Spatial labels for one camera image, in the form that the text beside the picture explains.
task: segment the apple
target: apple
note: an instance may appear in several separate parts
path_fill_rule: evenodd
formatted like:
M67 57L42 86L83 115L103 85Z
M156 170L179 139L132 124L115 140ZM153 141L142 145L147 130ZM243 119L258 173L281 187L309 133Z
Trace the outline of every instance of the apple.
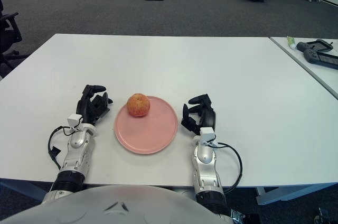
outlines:
M132 116L145 116L149 112L150 101L143 94L133 94L127 101L127 109Z

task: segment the black chair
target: black chair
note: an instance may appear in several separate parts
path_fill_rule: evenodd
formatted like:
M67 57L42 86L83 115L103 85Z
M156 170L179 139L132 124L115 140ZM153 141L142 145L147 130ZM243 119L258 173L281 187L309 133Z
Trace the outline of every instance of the black chair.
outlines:
M22 40L20 30L18 29L14 17L19 13L14 14L2 14L4 7L2 1L0 0L0 65L5 63L10 69L14 69L14 67L9 63L9 60L15 59L25 59L29 55L19 55L18 51L11 51L7 54L4 54L13 43L20 42Z

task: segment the white table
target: white table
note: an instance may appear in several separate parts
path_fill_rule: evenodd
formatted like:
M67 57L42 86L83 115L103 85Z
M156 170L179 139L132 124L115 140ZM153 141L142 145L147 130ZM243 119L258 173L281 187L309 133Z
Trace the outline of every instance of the white table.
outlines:
M105 86L114 101L97 124L88 184L192 186L194 135L183 126L152 155L116 140L114 119L135 92L168 101L179 123L183 103L208 93L218 140L242 157L241 187L338 182L338 101L270 39L74 34L56 34L0 82L0 178L55 180L47 141L86 84ZM59 162L67 140L53 139ZM230 186L236 156L217 155L222 185Z
M328 67L319 66L317 64L311 64L306 61L301 51L297 49L291 49L288 45L287 38L271 38L279 47L281 47L291 58L293 58L301 67L303 67L308 73L310 73L320 84L323 85L331 94L338 99L338 70ZM317 38L295 38L295 43L299 42L312 42ZM324 39L326 42L334 42L338 45L337 39ZM338 56L336 50L326 52L327 54Z

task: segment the pink plate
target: pink plate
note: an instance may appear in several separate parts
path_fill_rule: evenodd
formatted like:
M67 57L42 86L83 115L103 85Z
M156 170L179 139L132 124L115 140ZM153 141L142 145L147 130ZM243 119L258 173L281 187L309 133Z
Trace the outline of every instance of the pink plate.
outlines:
M115 119L115 135L128 150L138 154L156 153L174 139L177 132L177 116L173 108L155 96L150 100L149 113L133 117L123 106Z

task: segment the wire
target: wire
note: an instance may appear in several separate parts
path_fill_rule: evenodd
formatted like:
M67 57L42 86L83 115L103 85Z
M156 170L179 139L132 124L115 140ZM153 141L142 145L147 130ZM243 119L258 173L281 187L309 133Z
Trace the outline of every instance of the wire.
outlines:
M51 157L52 161L57 165L58 169L61 168L61 166L58 164L57 160L56 160L56 156L53 155L53 152L51 150L51 140L52 140L52 137L55 133L57 133L59 130L63 129L63 126L59 126L58 128L56 128L51 136L49 136L49 140L48 140L48 153L49 153L49 156Z
M239 167L240 167L240 170L239 170L239 175L237 177L237 180L235 181L235 183L230 187L228 188L227 190L224 191L224 194L228 194L229 192L233 191L237 185L239 184L239 181L241 180L242 176L243 176L243 165L242 165L242 159L241 159L241 156L239 155L239 153L236 151L236 149L234 149L232 146L226 144L226 143L222 143L222 142L218 142L218 144L222 145L222 146L212 146L212 145L208 145L208 147L211 147L211 148L230 148L231 150L234 151L234 153L236 154L237 158L238 158L238 161L239 161Z
M77 124L77 125L75 125L74 126L74 128L76 128L76 127L78 127L79 125L80 125L80 123L81 123L81 120L83 120L83 117L81 117L80 119L79 119L79 123ZM48 140L48 154L49 154L49 156L51 157L51 159L52 159L52 161L56 164L56 166L58 167L58 169L60 169L61 168L61 166L60 166L60 164L57 162L57 154L60 152L60 150L59 149L57 149L57 148L55 148L55 147L53 147L52 149L51 149L51 140L52 140L52 137L54 136L54 134L55 133L57 133L59 130L63 130L63 133L64 133L64 135L65 136L70 136L70 135L72 135L72 134L74 134L74 133L76 133L77 131L76 130L74 130L74 132L72 132L72 133L70 133L70 134L67 134L66 132L65 132L65 128L67 128L67 129L70 129L71 127L69 127L69 126L59 126L58 128L56 128L52 133L51 133L51 135L49 136L49 140Z
M207 141L207 143L210 143L212 141L214 141L216 139L216 134L215 134L215 138L212 138L211 140Z

